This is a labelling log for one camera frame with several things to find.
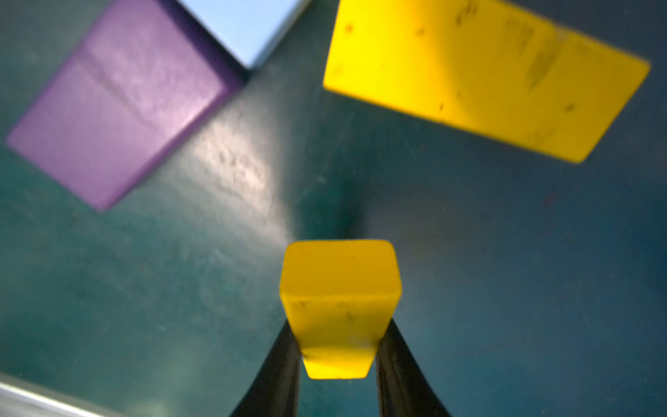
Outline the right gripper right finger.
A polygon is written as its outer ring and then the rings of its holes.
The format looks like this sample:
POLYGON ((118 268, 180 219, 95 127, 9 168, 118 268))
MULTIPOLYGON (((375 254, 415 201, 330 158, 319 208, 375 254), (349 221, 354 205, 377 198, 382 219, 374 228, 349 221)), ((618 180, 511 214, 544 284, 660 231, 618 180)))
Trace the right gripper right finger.
POLYGON ((394 320, 375 362, 380 416, 452 416, 430 387, 394 320))

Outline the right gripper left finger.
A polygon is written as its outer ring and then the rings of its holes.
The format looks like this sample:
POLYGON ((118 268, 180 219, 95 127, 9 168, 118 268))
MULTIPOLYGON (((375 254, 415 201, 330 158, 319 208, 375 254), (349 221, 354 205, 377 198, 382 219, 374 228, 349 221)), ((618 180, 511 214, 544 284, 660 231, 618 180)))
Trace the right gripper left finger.
POLYGON ((285 321, 248 392, 232 417, 297 416, 302 355, 285 321))

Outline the orange yellow long block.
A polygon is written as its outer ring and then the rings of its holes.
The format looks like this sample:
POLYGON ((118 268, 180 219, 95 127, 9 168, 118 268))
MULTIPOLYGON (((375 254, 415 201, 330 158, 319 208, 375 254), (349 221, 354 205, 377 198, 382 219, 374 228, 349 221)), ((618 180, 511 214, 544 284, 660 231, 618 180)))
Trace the orange yellow long block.
POLYGON ((367 377, 401 295, 397 255, 388 241, 288 245, 280 299, 307 376, 367 377))

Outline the purple block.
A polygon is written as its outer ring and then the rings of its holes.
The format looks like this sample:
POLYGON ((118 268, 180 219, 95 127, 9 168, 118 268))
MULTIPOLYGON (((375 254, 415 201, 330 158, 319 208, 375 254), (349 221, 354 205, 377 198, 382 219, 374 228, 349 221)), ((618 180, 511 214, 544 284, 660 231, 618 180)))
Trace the purple block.
POLYGON ((176 1, 114 1, 19 119, 19 155, 107 210, 242 87, 176 1))

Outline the light blue block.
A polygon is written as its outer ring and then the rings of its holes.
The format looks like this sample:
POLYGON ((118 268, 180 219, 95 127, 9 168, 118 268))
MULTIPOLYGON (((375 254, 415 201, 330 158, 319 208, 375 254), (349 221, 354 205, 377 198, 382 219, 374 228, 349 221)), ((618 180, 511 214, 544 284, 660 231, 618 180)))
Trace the light blue block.
POLYGON ((309 5, 306 0, 182 0, 247 70, 261 66, 309 5))

